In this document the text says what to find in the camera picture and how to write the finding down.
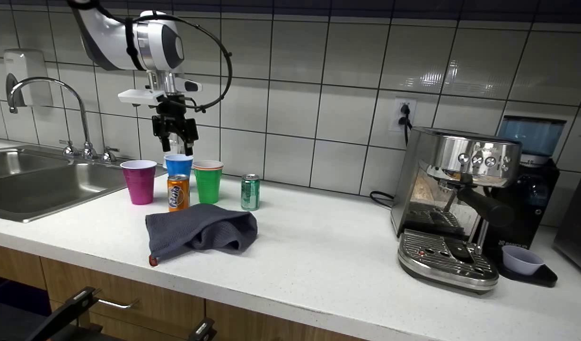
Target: electrical outlet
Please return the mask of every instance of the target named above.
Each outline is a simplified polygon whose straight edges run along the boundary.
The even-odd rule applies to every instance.
[[[400,113],[402,104],[408,105],[408,119],[410,119],[410,123],[414,123],[417,100],[414,100],[414,98],[393,98],[391,105],[389,105],[389,113],[387,113],[389,119],[387,119],[385,130],[402,134],[402,124],[398,124],[398,119],[402,117],[402,113]]]

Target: sink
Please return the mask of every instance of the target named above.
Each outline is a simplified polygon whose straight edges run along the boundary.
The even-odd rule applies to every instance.
[[[27,159],[22,164],[39,166],[43,160]],[[48,168],[0,177],[0,217],[29,221],[124,187],[122,172],[115,166],[46,162]]]
[[[37,147],[7,147],[0,149],[0,177],[39,170],[39,168],[54,168],[63,166],[67,160],[62,153],[37,149]]]

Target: white countertop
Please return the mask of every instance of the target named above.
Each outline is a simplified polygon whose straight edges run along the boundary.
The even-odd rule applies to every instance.
[[[220,195],[219,206],[238,208],[236,179]],[[387,208],[260,183],[258,236],[243,253],[185,251],[149,267],[143,215],[166,212],[164,176],[154,196],[132,206],[120,189],[29,223],[0,219],[0,246],[362,339],[581,339],[581,272],[550,232],[533,249],[557,274],[554,287],[501,278],[472,295],[398,267]]]

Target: gray cloth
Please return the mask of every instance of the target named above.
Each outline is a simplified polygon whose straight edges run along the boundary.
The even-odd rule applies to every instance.
[[[213,204],[194,204],[169,213],[149,213],[145,215],[145,229],[149,232],[150,265],[185,248],[241,251],[256,234],[256,223],[249,212],[224,210]]]

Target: green cup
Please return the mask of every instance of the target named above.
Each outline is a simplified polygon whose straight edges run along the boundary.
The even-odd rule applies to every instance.
[[[213,204],[219,196],[220,160],[194,160],[198,202]]]

